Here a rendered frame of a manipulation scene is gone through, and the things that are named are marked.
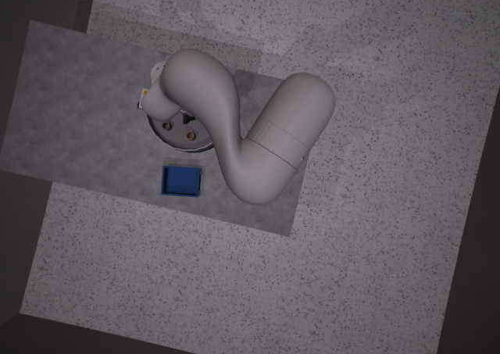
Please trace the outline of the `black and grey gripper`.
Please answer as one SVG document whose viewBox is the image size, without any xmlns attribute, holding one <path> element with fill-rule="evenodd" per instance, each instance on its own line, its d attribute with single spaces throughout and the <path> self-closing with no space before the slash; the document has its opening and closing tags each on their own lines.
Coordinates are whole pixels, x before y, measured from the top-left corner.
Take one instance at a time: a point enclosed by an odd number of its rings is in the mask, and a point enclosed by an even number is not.
<svg viewBox="0 0 500 354">
<path fill-rule="evenodd" d="M 180 112 L 183 114 L 183 124 L 189 123 L 190 120 L 191 121 L 196 120 L 194 116 L 190 114 L 187 110 L 182 109 Z"/>
</svg>

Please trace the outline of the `dark grey metal bushing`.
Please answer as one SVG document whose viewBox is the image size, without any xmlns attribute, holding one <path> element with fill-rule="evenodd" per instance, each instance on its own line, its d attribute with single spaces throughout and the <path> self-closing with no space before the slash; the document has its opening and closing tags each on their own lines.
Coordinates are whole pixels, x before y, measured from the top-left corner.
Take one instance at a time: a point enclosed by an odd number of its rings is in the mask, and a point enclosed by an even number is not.
<svg viewBox="0 0 500 354">
<path fill-rule="evenodd" d="M 167 124 L 169 124 L 169 127 L 168 127 L 168 128 L 166 128 L 166 125 L 167 125 Z M 168 123 L 168 122 L 163 122 L 163 123 L 162 123 L 162 128 L 163 128 L 164 130 L 170 131 L 170 130 L 172 129 L 172 124 L 171 124 L 171 123 Z"/>
</svg>

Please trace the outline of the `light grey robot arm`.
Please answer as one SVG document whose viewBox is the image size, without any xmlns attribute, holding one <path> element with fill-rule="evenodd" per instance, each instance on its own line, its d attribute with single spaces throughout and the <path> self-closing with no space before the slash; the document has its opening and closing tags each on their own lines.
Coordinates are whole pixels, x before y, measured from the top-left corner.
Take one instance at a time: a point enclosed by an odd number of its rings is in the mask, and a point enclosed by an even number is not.
<svg viewBox="0 0 500 354">
<path fill-rule="evenodd" d="M 228 188 L 254 206 L 272 202 L 286 188 L 336 103 L 326 81 L 294 73 L 278 86 L 242 138 L 237 85 L 211 55 L 193 48 L 175 52 L 153 66 L 151 81 L 142 109 L 158 121 L 172 119 L 183 108 L 198 119 L 212 139 Z"/>
</svg>

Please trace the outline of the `blue crate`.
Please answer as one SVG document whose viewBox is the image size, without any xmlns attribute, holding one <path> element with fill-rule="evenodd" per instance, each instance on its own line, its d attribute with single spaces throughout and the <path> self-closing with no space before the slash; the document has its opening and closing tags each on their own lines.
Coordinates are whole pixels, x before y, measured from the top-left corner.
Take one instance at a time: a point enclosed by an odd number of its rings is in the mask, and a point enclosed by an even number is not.
<svg viewBox="0 0 500 354">
<path fill-rule="evenodd" d="M 162 166 L 161 195 L 197 198 L 201 191 L 201 174 L 202 168 Z"/>
</svg>

